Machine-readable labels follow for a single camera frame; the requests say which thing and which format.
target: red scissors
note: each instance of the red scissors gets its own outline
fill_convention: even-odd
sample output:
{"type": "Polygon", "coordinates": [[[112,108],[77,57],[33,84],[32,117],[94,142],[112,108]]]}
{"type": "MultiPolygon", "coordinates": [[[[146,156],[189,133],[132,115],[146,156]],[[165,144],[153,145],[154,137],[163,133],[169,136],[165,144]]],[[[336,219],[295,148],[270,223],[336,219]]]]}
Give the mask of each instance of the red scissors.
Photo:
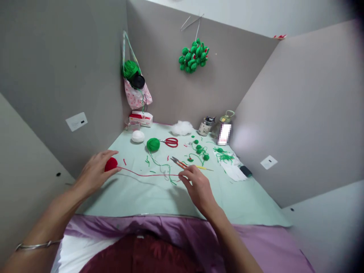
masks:
{"type": "Polygon", "coordinates": [[[164,142],[168,147],[176,148],[178,147],[178,139],[176,138],[167,138],[166,140],[160,140],[164,142]]]}

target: hand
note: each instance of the hand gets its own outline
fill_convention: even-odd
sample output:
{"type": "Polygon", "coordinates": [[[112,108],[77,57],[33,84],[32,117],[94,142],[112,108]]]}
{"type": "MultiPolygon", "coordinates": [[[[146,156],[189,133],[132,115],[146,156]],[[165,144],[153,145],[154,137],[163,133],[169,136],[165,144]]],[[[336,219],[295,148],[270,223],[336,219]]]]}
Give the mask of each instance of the hand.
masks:
{"type": "Polygon", "coordinates": [[[220,209],[212,194],[210,181],[195,165],[188,166],[178,175],[186,186],[192,202],[202,215],[209,220],[212,215],[220,209]]]}
{"type": "Polygon", "coordinates": [[[121,171],[120,167],[105,172],[106,162],[118,151],[107,150],[93,155],[83,167],[73,189],[79,192],[82,198],[87,198],[95,193],[112,175],[121,171]]]}

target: hanging green pompom cluster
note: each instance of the hanging green pompom cluster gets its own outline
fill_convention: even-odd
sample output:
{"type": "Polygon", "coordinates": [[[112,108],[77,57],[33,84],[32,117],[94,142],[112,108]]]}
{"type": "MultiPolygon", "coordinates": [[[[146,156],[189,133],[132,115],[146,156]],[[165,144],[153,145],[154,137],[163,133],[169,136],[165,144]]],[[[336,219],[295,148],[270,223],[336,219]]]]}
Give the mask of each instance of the hanging green pompom cluster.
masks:
{"type": "Polygon", "coordinates": [[[192,43],[191,49],[185,47],[182,50],[183,56],[179,57],[179,67],[181,70],[185,70],[187,73],[192,74],[196,71],[197,66],[204,67],[206,61],[208,60],[207,54],[209,53],[209,48],[201,43],[198,38],[192,43]]]}

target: left hand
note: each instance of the left hand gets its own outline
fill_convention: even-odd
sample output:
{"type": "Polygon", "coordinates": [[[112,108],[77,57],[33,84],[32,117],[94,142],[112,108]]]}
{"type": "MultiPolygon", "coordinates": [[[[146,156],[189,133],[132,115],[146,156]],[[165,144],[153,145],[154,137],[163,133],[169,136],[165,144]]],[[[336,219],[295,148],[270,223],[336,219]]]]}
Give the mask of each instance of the left hand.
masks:
{"type": "Polygon", "coordinates": [[[73,189],[79,192],[83,198],[88,198],[95,193],[110,176],[122,170],[117,167],[105,172],[106,162],[118,153],[118,151],[107,150],[93,155],[83,167],[73,189]]]}

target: white stuffing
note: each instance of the white stuffing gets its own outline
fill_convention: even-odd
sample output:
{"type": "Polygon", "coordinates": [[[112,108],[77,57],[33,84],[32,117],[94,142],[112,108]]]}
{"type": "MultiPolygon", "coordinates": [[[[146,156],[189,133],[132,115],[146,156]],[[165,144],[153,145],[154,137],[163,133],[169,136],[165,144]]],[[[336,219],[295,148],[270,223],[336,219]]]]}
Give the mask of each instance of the white stuffing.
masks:
{"type": "Polygon", "coordinates": [[[144,141],[144,133],[142,131],[134,131],[132,134],[132,141],[141,143],[144,141]]]}
{"type": "Polygon", "coordinates": [[[174,135],[187,135],[192,133],[193,126],[189,121],[178,121],[172,126],[172,134],[174,135]]]}

